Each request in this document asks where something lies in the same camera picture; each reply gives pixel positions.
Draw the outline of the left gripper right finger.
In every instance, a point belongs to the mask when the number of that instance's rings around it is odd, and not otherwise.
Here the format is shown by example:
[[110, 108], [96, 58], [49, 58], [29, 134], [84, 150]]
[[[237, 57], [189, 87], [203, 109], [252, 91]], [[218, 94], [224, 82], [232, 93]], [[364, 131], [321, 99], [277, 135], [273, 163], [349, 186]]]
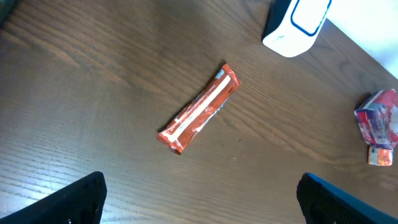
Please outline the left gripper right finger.
[[397, 219], [306, 172], [297, 186], [297, 200], [307, 223], [391, 223]]

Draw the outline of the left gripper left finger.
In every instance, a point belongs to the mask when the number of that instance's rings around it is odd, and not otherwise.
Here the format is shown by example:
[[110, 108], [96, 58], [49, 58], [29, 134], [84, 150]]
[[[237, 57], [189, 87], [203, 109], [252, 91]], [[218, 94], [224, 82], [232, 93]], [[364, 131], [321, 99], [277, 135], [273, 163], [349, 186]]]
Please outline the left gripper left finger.
[[96, 171], [1, 218], [1, 224], [99, 224], [106, 195], [104, 175]]

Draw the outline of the small orange carton box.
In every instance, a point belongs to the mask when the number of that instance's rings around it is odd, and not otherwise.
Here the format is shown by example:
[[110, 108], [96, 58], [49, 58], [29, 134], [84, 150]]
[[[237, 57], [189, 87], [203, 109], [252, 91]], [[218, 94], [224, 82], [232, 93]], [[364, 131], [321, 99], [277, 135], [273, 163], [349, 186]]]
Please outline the small orange carton box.
[[391, 166], [393, 150], [370, 146], [368, 149], [368, 164], [373, 166]]

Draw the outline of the red purple snack bag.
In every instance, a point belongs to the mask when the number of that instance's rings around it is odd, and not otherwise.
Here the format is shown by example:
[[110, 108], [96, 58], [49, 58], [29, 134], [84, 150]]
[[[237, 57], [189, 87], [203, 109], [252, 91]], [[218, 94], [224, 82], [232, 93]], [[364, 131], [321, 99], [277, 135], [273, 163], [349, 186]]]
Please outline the red purple snack bag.
[[393, 150], [397, 145], [397, 92], [375, 91], [354, 110], [364, 142], [370, 146]]

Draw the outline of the orange brown snack bar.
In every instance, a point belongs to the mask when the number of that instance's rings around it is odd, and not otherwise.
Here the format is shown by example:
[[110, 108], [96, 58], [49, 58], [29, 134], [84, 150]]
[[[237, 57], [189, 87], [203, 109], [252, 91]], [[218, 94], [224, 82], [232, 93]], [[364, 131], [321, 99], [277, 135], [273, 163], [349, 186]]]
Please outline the orange brown snack bar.
[[157, 139], [174, 153], [181, 154], [240, 85], [232, 68], [224, 64], [205, 89], [157, 135]]

